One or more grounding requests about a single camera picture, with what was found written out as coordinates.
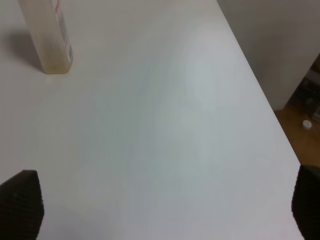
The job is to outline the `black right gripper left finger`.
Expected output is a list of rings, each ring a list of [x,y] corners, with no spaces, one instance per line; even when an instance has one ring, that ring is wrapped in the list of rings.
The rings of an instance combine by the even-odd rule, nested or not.
[[[36,170],[22,170],[0,185],[0,238],[35,240],[45,215]]]

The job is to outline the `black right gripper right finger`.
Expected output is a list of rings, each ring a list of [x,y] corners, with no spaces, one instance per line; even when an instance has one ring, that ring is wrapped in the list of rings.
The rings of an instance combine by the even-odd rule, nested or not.
[[[320,168],[301,165],[291,201],[291,211],[305,240],[320,238]]]

